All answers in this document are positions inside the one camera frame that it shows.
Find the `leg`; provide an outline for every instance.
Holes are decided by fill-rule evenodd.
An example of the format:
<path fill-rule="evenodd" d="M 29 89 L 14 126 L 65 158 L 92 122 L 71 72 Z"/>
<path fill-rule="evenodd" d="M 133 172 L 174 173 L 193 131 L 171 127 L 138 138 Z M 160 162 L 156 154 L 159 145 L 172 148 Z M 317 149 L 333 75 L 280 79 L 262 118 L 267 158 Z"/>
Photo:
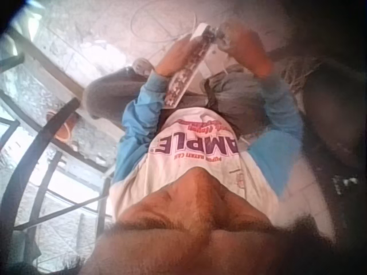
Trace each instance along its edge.
<path fill-rule="evenodd" d="M 83 104 L 93 118 L 120 124 L 126 105 L 138 97 L 147 78 L 130 67 L 95 80 L 85 89 Z"/>
<path fill-rule="evenodd" d="M 257 81 L 241 68 L 227 71 L 208 79 L 209 107 L 228 121 L 238 136 L 263 130 L 268 119 Z"/>

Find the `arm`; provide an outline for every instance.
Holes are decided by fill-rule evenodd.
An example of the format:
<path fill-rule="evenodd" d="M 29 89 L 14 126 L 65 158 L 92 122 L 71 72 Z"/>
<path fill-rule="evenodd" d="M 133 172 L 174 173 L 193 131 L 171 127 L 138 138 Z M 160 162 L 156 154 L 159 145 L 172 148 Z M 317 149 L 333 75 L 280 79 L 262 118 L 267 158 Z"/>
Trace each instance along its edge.
<path fill-rule="evenodd" d="M 114 182 L 127 177 L 143 156 L 157 130 L 169 78 L 152 72 L 137 99 L 130 102 L 122 116 L 126 134 L 118 146 Z"/>
<path fill-rule="evenodd" d="M 280 195 L 299 153 L 302 119 L 288 85 L 276 76 L 257 33 L 241 22 L 230 20 L 220 26 L 225 39 L 217 41 L 223 51 L 249 69 L 259 79 L 271 130 L 251 145 L 248 152 L 273 190 Z"/>

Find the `man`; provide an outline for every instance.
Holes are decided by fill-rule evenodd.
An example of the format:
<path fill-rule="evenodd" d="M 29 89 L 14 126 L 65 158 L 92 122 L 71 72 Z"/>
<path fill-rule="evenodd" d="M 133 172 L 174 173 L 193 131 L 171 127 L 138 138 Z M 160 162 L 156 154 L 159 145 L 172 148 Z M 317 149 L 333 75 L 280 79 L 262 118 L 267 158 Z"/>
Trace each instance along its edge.
<path fill-rule="evenodd" d="M 236 21 L 221 30 L 227 44 L 219 42 L 220 49 L 252 72 L 261 87 L 270 130 L 241 149 L 232 125 L 244 133 L 251 117 L 233 117 L 261 101 L 253 80 L 240 72 L 222 76 L 221 85 L 211 88 L 217 99 L 232 95 L 227 103 L 245 98 L 243 106 L 217 100 L 214 112 L 181 105 L 158 130 L 170 77 L 198 44 L 188 37 L 173 45 L 128 104 L 124 100 L 134 96 L 142 76 L 124 70 L 94 82 L 87 108 L 112 121 L 124 110 L 126 134 L 110 189 L 116 224 L 98 240 L 81 274 L 285 274 L 320 263 L 306 247 L 324 252 L 325 240 L 305 233 L 307 226 L 290 233 L 270 223 L 301 147 L 302 120 L 291 93 L 256 33 Z M 228 94 L 220 95 L 224 90 Z M 183 101 L 200 105 L 201 97 L 187 95 Z M 303 260 L 288 262 L 300 256 L 300 248 Z"/>

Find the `hair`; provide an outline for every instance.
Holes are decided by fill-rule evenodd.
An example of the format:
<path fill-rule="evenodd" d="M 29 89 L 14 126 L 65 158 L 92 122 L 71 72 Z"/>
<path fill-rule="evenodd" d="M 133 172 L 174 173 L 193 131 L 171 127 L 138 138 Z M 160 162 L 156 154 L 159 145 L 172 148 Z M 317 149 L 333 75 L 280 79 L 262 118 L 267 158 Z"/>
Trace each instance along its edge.
<path fill-rule="evenodd" d="M 362 274 L 362 258 L 366 255 L 365 244 L 354 247 L 353 250 L 335 246 L 329 239 L 319 234 L 311 216 L 302 217 L 296 220 L 291 227 L 279 229 L 276 232 L 275 234 L 280 234 L 288 244 L 276 274 Z M 65 266 L 63 270 L 50 274 L 77 275 L 83 262 L 78 258 Z M 20 263 L 8 268 L 4 274 L 39 275 L 42 273 L 29 264 Z"/>

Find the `floor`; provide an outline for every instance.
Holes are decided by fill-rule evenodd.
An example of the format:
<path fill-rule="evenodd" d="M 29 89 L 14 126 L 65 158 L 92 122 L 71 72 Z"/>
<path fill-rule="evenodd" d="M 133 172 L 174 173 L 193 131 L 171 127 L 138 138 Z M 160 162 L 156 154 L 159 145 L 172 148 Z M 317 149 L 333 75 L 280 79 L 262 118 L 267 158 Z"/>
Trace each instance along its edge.
<path fill-rule="evenodd" d="M 291 29 L 278 1 L 265 0 L 39 0 L 44 6 L 42 17 L 33 18 L 30 38 L 62 70 L 86 87 L 91 81 L 130 65 L 144 57 L 156 65 L 173 40 L 192 30 L 194 23 L 218 26 L 230 17 L 241 19 L 259 32 L 267 51 L 285 46 Z M 222 70 L 215 51 L 208 59 L 209 73 Z M 311 214 L 319 231 L 334 238 L 333 225 L 314 173 L 304 156 L 295 163 L 287 190 L 280 200 L 274 224 L 286 226 L 302 214 Z M 85 251 L 71 245 L 76 229 L 45 224 L 44 235 L 38 235 L 44 255 L 38 265 L 57 270 L 75 254 L 87 256 L 93 248 L 88 241 Z M 52 249 L 51 236 L 57 234 Z"/>

